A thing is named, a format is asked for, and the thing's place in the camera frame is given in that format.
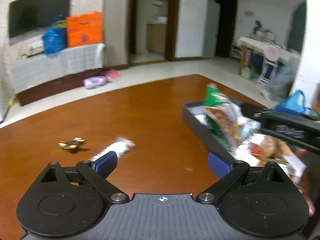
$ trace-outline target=blue gripper pad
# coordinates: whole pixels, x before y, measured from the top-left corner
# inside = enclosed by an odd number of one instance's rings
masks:
[[[209,169],[218,177],[218,179],[222,179],[231,171],[230,165],[225,163],[213,153],[210,153],[208,156],[208,166]]]
[[[100,176],[107,178],[117,167],[117,164],[118,156],[112,151],[92,162],[91,167]]]

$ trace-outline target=flat screen tv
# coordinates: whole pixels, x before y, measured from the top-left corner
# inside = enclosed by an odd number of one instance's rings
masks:
[[[70,0],[16,0],[9,4],[9,38],[49,27],[63,14],[70,16]]]

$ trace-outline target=chair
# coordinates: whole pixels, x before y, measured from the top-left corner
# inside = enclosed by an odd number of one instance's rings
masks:
[[[279,58],[280,48],[275,45],[268,44],[267,48],[264,51],[262,73],[257,79],[257,83],[270,83],[272,81],[278,68]],[[269,78],[266,78],[266,73],[270,66],[273,67],[272,72]]]

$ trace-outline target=doorway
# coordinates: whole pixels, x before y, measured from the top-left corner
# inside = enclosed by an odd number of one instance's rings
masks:
[[[162,62],[166,54],[168,0],[132,0],[129,63]]]
[[[229,57],[236,26],[238,0],[216,0],[220,4],[216,56]]]

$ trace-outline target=fidget spinner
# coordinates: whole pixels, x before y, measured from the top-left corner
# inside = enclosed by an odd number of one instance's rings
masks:
[[[76,137],[72,141],[69,142],[59,142],[59,147],[63,150],[68,150],[71,153],[76,153],[80,146],[85,144],[85,140],[82,138]]]

